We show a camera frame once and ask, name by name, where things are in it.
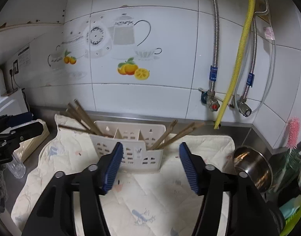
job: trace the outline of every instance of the pink bottle brush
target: pink bottle brush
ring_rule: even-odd
[[[292,117],[289,121],[289,135],[286,147],[292,151],[297,147],[297,140],[300,130],[300,121],[297,117]]]

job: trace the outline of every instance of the yellow hose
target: yellow hose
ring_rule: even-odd
[[[241,62],[242,62],[242,57],[243,57],[243,53],[244,53],[244,50],[245,50],[245,47],[246,47],[248,34],[249,34],[249,31],[250,31],[250,27],[251,27],[251,22],[252,22],[252,19],[253,19],[254,5],[255,5],[254,0],[249,0],[249,2],[248,2],[248,12],[247,12],[247,15],[246,15],[246,20],[245,20],[245,23],[243,25],[242,34],[241,34],[241,38],[240,38],[240,42],[239,42],[234,73],[231,77],[230,85],[229,85],[229,88],[227,90],[224,101],[222,103],[222,106],[221,106],[221,108],[218,112],[216,122],[215,122],[215,126],[214,126],[215,130],[218,129],[220,121],[222,120],[222,117],[225,113],[228,102],[229,102],[229,100],[232,96],[232,93],[233,93],[233,91],[235,89],[235,86],[236,86],[236,83],[237,83],[237,79],[238,79],[239,72],[240,72],[240,67],[241,67]]]

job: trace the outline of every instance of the blue tag on hose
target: blue tag on hose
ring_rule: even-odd
[[[211,81],[216,81],[216,77],[217,77],[217,67],[211,66],[211,70],[210,70],[210,80],[211,80]]]
[[[254,80],[254,74],[249,73],[248,79],[247,79],[247,85],[251,86],[253,85],[253,80]]]

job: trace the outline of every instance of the orange fruit illustration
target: orange fruit illustration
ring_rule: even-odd
[[[149,71],[145,68],[139,68],[134,73],[134,76],[137,80],[146,80],[149,77],[149,75]]]
[[[70,59],[71,58],[69,56],[64,57],[64,63],[68,64],[70,62]]]
[[[70,63],[72,64],[72,65],[74,65],[75,63],[76,63],[76,58],[75,57],[70,57]]]
[[[126,72],[125,72],[125,70],[124,70],[124,66],[125,66],[125,65],[123,65],[123,66],[121,66],[121,67],[118,67],[118,72],[119,72],[119,74],[121,74],[121,75],[126,75]]]
[[[125,64],[123,65],[123,67],[127,75],[133,75],[138,69],[138,66],[136,64]]]

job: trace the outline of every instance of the white sticker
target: white sticker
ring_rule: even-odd
[[[26,67],[30,64],[29,45],[18,53],[18,67]]]
[[[274,32],[273,32],[273,28],[271,27],[264,27],[264,34],[265,34],[265,38],[268,40],[275,40],[275,36],[274,36]]]

